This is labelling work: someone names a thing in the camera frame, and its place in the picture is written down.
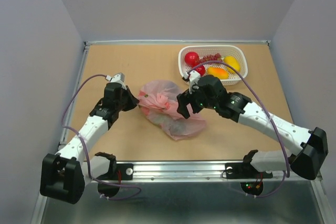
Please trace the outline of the pink plastic bag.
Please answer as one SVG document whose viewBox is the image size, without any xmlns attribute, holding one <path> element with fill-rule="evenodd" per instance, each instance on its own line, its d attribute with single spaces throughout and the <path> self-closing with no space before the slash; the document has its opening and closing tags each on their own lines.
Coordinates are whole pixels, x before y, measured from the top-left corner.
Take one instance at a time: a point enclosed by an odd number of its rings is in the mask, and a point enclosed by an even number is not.
<svg viewBox="0 0 336 224">
<path fill-rule="evenodd" d="M 185 119 L 177 112 L 180 87 L 168 80 L 146 83 L 139 91 L 139 108 L 145 117 L 159 126 L 170 138 L 178 141 L 200 134 L 206 121 L 198 114 Z"/>
</svg>

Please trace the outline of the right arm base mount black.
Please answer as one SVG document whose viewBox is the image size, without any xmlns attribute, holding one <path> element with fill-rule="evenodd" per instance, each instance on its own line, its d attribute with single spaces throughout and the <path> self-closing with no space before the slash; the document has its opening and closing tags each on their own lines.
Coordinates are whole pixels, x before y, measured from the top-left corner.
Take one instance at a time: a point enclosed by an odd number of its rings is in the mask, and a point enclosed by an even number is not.
<svg viewBox="0 0 336 224">
<path fill-rule="evenodd" d="M 226 163 L 222 176 L 225 175 L 227 179 L 257 179 L 261 176 L 266 179 L 273 178 L 272 172 L 259 172 L 251 165 L 256 153 L 258 150 L 252 150 L 244 156 L 242 161 Z"/>
</svg>

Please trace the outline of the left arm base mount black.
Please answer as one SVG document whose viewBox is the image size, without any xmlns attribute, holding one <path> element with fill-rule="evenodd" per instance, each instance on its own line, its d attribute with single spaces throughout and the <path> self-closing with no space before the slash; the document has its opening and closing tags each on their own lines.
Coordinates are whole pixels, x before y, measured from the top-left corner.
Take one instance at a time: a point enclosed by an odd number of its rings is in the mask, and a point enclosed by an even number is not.
<svg viewBox="0 0 336 224">
<path fill-rule="evenodd" d="M 118 162 L 113 154 L 98 152 L 90 160 L 91 175 L 99 180 L 127 181 L 133 179 L 132 163 Z"/>
</svg>

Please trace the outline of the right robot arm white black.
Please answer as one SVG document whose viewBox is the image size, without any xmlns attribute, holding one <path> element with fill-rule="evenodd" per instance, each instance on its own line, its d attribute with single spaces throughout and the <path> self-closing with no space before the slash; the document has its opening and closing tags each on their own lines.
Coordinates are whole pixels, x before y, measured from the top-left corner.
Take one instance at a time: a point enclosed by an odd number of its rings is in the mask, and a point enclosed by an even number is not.
<svg viewBox="0 0 336 224">
<path fill-rule="evenodd" d="M 239 92 L 227 92 L 221 81 L 213 76 L 200 76 L 196 71 L 182 78 L 188 89 L 177 96 L 177 112 L 185 119 L 203 109 L 212 109 L 226 119 L 248 126 L 280 144 L 280 151 L 250 151 L 243 159 L 241 170 L 253 177 L 266 171 L 293 171 L 298 176 L 316 179 L 328 155 L 326 132 L 294 125 L 269 112 Z"/>
</svg>

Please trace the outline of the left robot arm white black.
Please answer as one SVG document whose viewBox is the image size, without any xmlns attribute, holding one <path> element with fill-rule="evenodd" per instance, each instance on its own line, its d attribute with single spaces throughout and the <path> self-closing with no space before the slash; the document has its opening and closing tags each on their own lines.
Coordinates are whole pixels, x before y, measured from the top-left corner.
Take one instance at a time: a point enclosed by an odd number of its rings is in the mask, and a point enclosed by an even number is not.
<svg viewBox="0 0 336 224">
<path fill-rule="evenodd" d="M 83 127 L 56 154 L 44 157 L 40 194 L 75 204 L 81 198 L 85 186 L 99 176 L 120 179 L 121 173 L 114 155 L 97 153 L 89 159 L 88 154 L 110 130 L 119 113 L 132 110 L 137 105 L 138 100 L 123 81 L 108 82 L 103 97 L 90 112 Z"/>
</svg>

